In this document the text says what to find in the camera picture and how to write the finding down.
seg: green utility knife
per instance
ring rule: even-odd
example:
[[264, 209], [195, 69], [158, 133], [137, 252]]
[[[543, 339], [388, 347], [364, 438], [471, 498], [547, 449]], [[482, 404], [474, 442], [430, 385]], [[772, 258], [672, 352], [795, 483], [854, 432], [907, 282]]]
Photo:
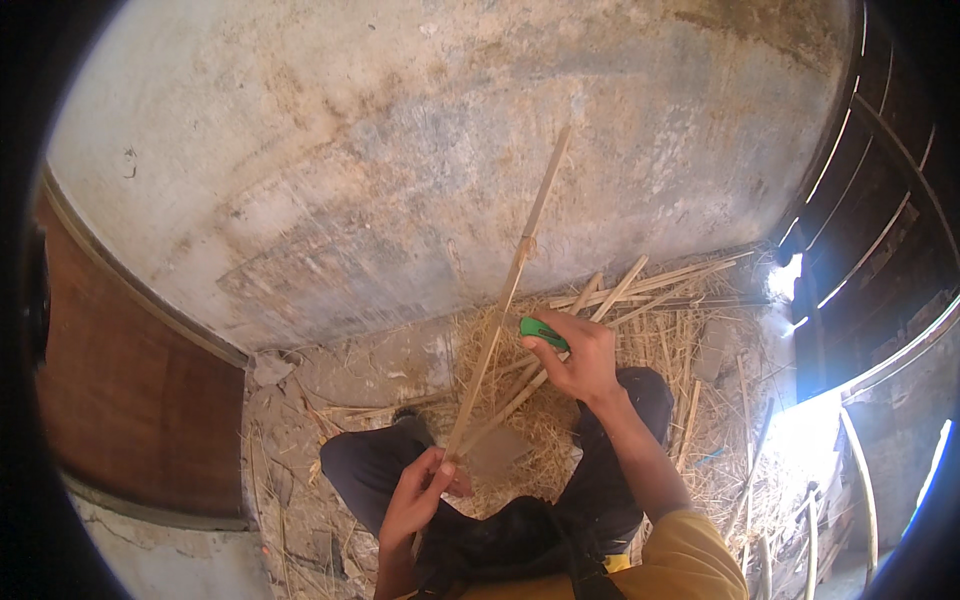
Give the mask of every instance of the green utility knife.
[[504, 313], [503, 324], [508, 328], [519, 329], [521, 336], [536, 335], [549, 342], [552, 346], [556, 346], [566, 352], [570, 351], [570, 344], [568, 344], [559, 333], [551, 329], [550, 325], [543, 321], [537, 321], [532, 317], [518, 317], [517, 315]]

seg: hand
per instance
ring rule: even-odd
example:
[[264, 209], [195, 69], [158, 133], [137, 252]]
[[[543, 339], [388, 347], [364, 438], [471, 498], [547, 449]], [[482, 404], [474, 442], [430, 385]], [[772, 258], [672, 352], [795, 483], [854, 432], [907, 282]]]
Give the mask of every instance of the hand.
[[616, 380], [615, 338], [609, 327], [552, 310], [536, 312], [533, 317], [550, 325], [570, 344], [570, 356], [564, 362], [545, 340], [536, 336], [520, 340], [537, 355], [555, 386], [591, 410], [626, 394]]
[[440, 494], [471, 496], [466, 475], [453, 463], [444, 462], [444, 449], [427, 448], [403, 470], [380, 526], [380, 549], [393, 551], [426, 526], [437, 513]]

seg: shoe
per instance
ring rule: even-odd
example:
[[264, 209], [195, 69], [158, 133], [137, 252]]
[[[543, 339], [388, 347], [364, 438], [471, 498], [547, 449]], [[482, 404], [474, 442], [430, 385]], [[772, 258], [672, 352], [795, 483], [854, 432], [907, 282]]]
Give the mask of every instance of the shoe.
[[401, 408], [394, 413], [390, 421], [391, 425], [406, 430], [407, 434], [423, 444], [424, 448], [434, 445], [433, 436], [427, 429], [426, 421], [416, 410], [412, 408]]

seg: mustard yellow shirt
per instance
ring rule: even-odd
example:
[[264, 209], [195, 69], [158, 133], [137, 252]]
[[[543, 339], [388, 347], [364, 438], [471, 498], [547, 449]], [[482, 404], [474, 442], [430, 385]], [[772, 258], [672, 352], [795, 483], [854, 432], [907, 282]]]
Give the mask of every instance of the mustard yellow shirt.
[[[629, 600], [748, 600], [740, 565], [705, 516], [674, 511], [654, 527], [643, 546], [643, 564], [609, 575]], [[573, 600], [566, 575], [488, 584], [461, 600]]]

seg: right hand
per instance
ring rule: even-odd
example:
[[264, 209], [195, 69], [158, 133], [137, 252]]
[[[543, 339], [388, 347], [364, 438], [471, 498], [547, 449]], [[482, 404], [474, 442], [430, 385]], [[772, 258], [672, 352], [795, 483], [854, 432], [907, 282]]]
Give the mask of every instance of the right hand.
[[616, 380], [616, 338], [609, 327], [552, 310], [536, 312], [533, 318], [550, 325], [570, 345], [570, 356], [564, 362], [545, 340], [535, 336], [520, 340], [537, 355], [550, 381], [561, 391], [582, 400], [591, 410], [626, 394]]

